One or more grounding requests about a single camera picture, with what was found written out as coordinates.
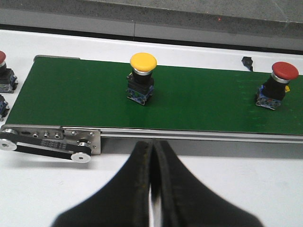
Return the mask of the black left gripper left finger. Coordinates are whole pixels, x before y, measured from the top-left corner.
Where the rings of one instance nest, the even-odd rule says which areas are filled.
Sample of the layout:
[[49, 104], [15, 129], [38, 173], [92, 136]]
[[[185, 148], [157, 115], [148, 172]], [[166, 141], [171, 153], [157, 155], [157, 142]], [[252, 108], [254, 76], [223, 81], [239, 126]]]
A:
[[152, 145], [136, 143], [117, 174], [84, 202], [60, 214], [54, 227], [147, 227]]

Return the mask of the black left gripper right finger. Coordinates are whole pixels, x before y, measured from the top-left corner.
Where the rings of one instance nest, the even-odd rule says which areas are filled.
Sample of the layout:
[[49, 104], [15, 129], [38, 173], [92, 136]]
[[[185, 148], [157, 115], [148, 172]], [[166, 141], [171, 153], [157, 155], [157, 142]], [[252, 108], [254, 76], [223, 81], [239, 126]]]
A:
[[165, 140], [153, 141], [152, 202], [161, 227], [260, 227], [254, 215], [201, 183]]

